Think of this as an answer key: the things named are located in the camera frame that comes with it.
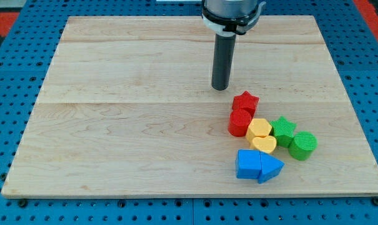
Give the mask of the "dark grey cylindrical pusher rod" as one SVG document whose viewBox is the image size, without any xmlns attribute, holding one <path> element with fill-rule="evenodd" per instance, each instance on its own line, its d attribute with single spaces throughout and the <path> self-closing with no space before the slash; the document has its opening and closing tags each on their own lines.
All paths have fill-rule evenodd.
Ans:
<svg viewBox="0 0 378 225">
<path fill-rule="evenodd" d="M 236 36 L 224 37 L 216 34 L 212 65 L 211 86 L 218 91 L 228 88 Z"/>
</svg>

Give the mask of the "black white tool mount ring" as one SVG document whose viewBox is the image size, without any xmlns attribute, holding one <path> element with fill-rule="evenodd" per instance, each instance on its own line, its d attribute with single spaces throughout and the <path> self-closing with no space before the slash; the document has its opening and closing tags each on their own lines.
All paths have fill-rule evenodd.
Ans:
<svg viewBox="0 0 378 225">
<path fill-rule="evenodd" d="M 265 1 L 202 1 L 203 23 L 224 37 L 245 35 L 258 22 Z"/>
</svg>

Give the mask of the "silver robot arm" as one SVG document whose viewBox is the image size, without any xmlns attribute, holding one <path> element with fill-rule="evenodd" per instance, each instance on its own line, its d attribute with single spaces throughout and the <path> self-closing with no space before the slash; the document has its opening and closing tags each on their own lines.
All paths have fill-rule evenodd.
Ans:
<svg viewBox="0 0 378 225">
<path fill-rule="evenodd" d="M 215 32 L 211 86 L 218 91 L 228 88 L 236 36 L 245 35 L 258 22 L 265 1 L 203 0 L 201 18 Z"/>
</svg>

